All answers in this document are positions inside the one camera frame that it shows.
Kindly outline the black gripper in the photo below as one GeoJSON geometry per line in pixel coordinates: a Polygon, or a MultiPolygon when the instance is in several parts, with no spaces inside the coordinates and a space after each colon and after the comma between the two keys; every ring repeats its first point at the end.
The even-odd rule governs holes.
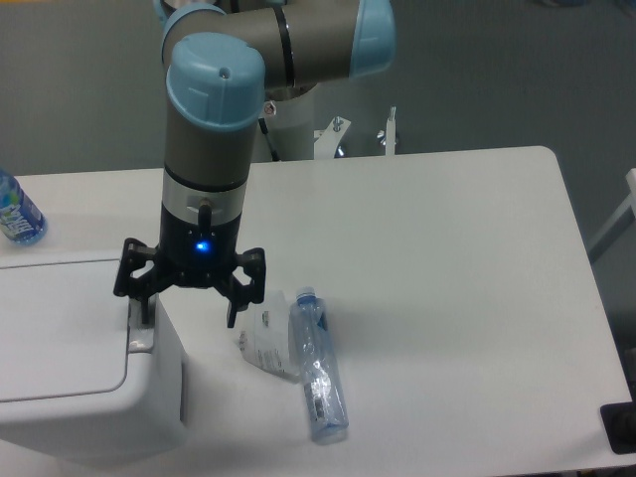
{"type": "Polygon", "coordinates": [[[261,247],[236,253],[241,215],[211,226],[203,234],[161,209],[158,246],[136,238],[124,241],[113,293],[139,303],[141,323],[149,325],[150,298],[170,287],[214,288],[228,300],[227,327],[233,328],[249,304],[265,292],[265,252],[261,247]]]}

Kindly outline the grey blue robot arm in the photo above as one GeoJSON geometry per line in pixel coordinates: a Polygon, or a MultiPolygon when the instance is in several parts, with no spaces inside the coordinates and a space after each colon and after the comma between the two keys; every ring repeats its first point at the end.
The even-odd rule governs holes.
{"type": "Polygon", "coordinates": [[[123,245],[114,292],[142,326],[171,286],[214,288],[229,324],[262,302],[261,248],[237,252],[252,147],[270,90],[386,70],[397,48],[387,1],[157,1],[167,129],[159,241],[123,245]]]}

